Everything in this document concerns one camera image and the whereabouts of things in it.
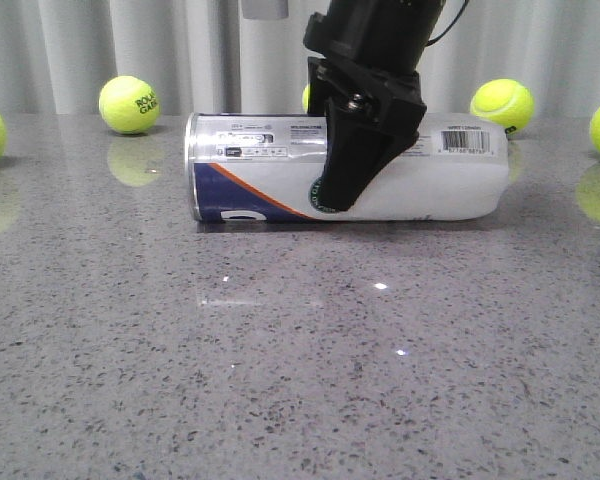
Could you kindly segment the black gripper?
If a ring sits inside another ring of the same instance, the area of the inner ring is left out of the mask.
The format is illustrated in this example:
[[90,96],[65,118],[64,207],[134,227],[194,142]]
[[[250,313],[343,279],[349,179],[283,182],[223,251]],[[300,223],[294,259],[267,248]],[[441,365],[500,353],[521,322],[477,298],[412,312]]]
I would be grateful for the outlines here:
[[327,118],[319,204],[347,211],[384,167],[418,139],[427,110],[420,75],[310,57],[308,79],[308,113]]

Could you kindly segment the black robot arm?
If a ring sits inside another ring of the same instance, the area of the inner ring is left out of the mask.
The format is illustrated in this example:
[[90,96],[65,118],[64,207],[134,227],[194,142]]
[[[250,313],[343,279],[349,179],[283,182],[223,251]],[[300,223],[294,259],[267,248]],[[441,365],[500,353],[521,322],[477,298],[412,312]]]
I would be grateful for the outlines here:
[[417,64],[441,1],[333,1],[304,34],[308,112],[327,121],[320,205],[346,211],[414,145],[427,110]]

